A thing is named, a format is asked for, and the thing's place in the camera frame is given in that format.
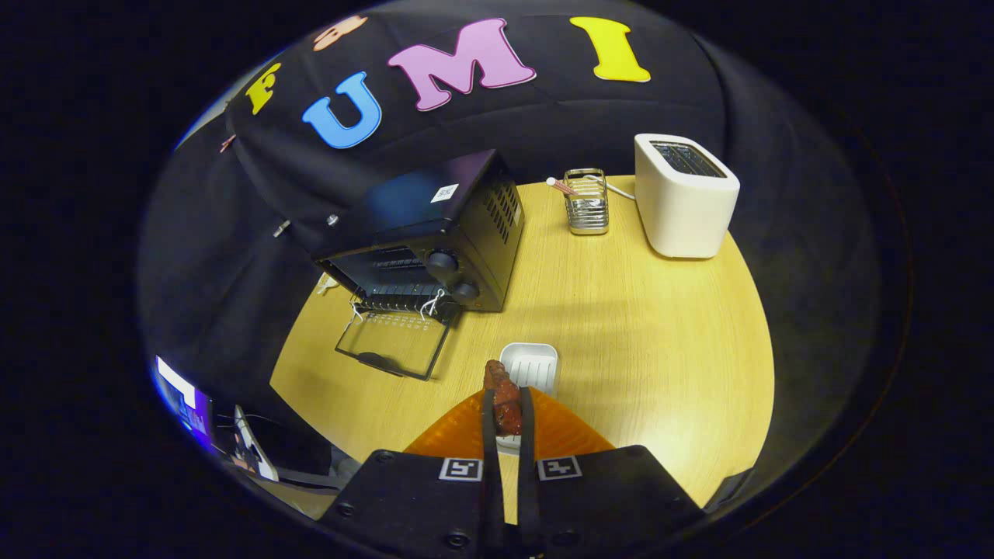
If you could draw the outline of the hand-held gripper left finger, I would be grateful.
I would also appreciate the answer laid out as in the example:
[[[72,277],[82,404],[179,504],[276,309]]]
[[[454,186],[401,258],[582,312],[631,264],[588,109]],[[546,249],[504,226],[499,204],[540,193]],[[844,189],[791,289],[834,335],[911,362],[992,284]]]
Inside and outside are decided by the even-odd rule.
[[[491,392],[474,427],[481,457],[376,450],[319,525],[362,558],[499,558],[504,498]]]

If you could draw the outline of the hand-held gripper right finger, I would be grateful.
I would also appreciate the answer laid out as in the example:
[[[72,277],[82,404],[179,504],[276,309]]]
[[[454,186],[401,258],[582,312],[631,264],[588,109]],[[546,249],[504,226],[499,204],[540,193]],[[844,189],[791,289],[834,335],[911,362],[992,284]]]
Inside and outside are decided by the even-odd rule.
[[[645,446],[612,448],[563,404],[521,392],[522,545],[543,558],[642,558],[670,547],[703,509]]]

